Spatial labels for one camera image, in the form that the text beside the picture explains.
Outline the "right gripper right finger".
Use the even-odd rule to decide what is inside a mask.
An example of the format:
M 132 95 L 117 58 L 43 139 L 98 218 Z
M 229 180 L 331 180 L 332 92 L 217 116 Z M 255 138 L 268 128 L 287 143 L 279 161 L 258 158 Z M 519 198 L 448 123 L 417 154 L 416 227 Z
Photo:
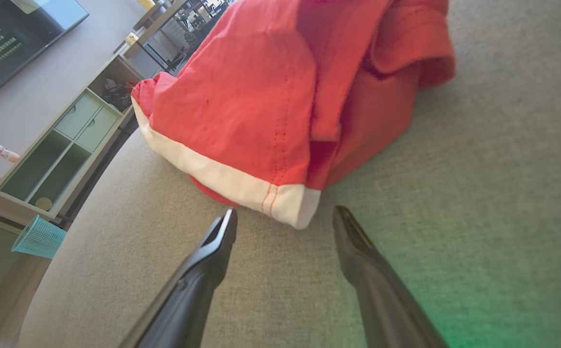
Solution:
M 368 348 L 449 348 L 350 210 L 336 206 L 332 220 L 340 266 L 355 288 Z

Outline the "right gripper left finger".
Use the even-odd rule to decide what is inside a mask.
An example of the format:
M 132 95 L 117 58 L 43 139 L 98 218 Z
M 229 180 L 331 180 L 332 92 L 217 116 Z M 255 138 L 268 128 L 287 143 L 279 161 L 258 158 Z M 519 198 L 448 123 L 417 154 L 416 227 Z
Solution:
M 200 348 L 214 292 L 227 274 L 237 223 L 234 208 L 214 220 L 119 348 Z

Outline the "red shorts white stripe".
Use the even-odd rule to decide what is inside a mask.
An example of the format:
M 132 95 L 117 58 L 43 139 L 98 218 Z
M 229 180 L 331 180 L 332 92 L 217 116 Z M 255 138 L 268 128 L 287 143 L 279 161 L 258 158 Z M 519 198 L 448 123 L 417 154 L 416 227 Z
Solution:
M 448 4 L 238 0 L 177 76 L 133 88 L 143 138 L 214 200 L 304 229 L 455 75 Z

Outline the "grey fabric sofa seat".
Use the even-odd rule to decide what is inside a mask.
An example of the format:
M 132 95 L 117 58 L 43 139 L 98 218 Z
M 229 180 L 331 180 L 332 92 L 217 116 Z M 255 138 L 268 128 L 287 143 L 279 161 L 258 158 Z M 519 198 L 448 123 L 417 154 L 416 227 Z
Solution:
M 450 348 L 561 348 L 561 0 L 451 0 L 457 73 L 322 192 L 307 229 L 248 208 L 203 348 L 365 348 L 348 207 Z M 117 348 L 225 207 L 136 130 L 93 188 L 19 348 Z

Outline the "teal plastic mesh basket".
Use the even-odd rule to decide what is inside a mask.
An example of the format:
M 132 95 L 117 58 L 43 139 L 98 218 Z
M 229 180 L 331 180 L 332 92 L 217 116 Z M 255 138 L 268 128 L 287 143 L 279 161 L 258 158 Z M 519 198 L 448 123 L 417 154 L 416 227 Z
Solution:
M 37 215 L 22 229 L 11 251 L 53 259 L 66 234 L 60 227 Z

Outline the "pale green shelf cabinet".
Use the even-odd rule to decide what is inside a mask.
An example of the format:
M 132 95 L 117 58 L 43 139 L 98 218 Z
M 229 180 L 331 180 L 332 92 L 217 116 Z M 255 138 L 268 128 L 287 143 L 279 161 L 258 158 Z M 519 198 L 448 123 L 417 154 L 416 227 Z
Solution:
M 65 220 L 104 148 L 130 119 L 127 88 L 141 79 L 119 55 L 107 61 L 19 161 L 0 175 L 0 216 L 22 224 L 37 215 L 49 221 Z M 50 211 L 34 205 L 41 197 L 53 201 Z

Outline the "black flat screen television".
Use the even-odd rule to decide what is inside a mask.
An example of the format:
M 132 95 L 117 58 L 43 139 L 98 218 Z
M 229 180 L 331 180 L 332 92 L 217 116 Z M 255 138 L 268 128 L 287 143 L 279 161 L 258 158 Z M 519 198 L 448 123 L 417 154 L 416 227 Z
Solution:
M 0 88 L 88 16 L 77 0 L 0 0 Z

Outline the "wooden desk black frame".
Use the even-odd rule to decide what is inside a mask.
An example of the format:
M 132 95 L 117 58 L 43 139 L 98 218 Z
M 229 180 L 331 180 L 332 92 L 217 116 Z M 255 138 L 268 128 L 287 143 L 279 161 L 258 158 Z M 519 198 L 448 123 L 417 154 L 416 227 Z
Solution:
M 222 15 L 237 0 L 150 0 L 115 54 L 143 76 L 172 75 L 186 65 Z

